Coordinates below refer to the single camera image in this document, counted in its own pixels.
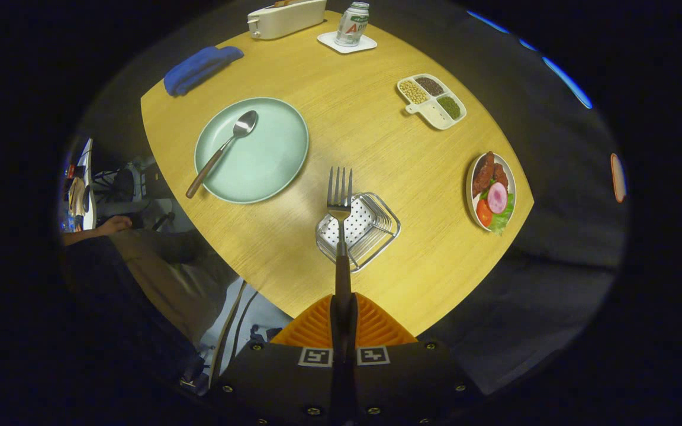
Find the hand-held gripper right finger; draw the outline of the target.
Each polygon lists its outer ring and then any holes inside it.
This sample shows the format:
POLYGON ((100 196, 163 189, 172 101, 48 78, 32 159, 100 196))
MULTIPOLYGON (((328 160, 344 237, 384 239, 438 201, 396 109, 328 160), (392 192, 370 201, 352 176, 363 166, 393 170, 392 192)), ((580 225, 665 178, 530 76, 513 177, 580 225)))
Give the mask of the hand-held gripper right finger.
POLYGON ((420 341, 370 298, 354 298, 345 424, 455 424, 485 401, 445 343, 420 341))

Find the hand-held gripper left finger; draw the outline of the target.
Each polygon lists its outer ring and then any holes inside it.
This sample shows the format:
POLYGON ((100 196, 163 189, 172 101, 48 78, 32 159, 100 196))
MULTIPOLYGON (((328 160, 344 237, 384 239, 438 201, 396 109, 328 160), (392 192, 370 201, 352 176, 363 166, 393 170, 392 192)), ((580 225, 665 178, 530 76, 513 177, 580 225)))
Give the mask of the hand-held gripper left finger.
POLYGON ((332 300, 317 300, 267 343, 248 342, 212 381, 221 425, 333 424, 332 300))

